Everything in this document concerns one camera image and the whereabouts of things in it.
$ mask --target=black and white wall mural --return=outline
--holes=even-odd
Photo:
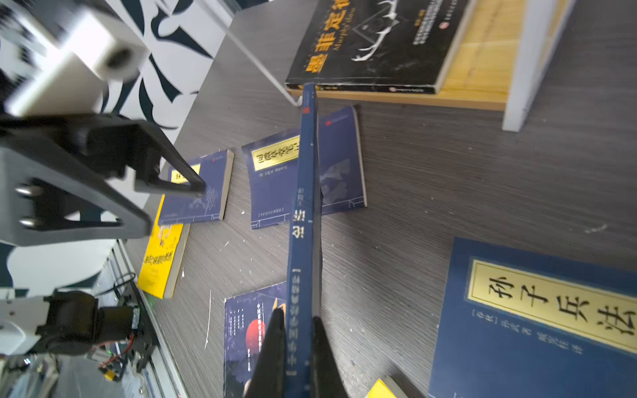
[[[105,1],[143,40],[150,55],[135,79],[108,82],[95,111],[155,122],[174,143],[221,45],[223,30],[193,0]],[[218,0],[205,1],[227,25],[231,23],[232,16]],[[127,177],[109,183],[144,207],[148,195],[134,192],[132,173]],[[98,211],[77,217],[113,219]],[[0,297],[46,295],[71,285],[90,287],[113,244],[110,239],[29,248],[0,244]]]

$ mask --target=red wire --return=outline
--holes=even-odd
[[[131,337],[131,340],[128,342],[128,346],[126,347],[126,349],[119,355],[115,355],[114,357],[112,357],[111,359],[107,360],[106,362],[103,362],[100,366],[98,367],[104,367],[108,364],[110,364],[111,362],[113,362],[114,360],[123,357],[130,349],[132,346],[132,341],[135,340],[135,336]]]

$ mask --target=blue book spine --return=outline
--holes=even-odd
[[[320,316],[321,192],[314,85],[303,87],[297,189],[292,204],[287,265],[288,312],[285,323],[285,396],[309,397],[312,318]]]

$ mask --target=black cable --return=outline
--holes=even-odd
[[[113,287],[111,287],[110,289],[104,290],[103,292],[100,292],[100,293],[97,293],[97,294],[94,294],[93,296],[97,297],[99,295],[103,295],[103,294],[106,294],[106,293],[114,292],[115,289],[124,286],[126,283],[134,282],[135,281],[135,276],[137,276],[137,274],[134,273],[134,272],[125,273],[124,275],[122,275],[119,278],[117,278],[115,280],[115,282],[117,282],[119,279],[122,279],[123,277],[125,277],[127,275],[132,275],[132,278],[127,280],[127,281],[124,281],[124,282],[120,283],[119,285],[116,285],[115,283],[113,283]]]

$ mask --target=wood grain surface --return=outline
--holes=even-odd
[[[232,30],[284,81],[315,4],[250,8]],[[493,111],[358,105],[369,207],[324,217],[322,231],[323,318],[351,397],[388,374],[426,396],[454,236],[637,268],[635,13],[578,2],[518,134]],[[320,113],[348,104],[321,100]],[[298,123],[226,38],[176,142],[186,158],[235,151],[225,220],[192,225],[185,277],[154,304],[191,397],[222,395],[224,299],[286,275],[287,225],[250,229],[241,145]],[[136,266],[146,241],[128,244]]]

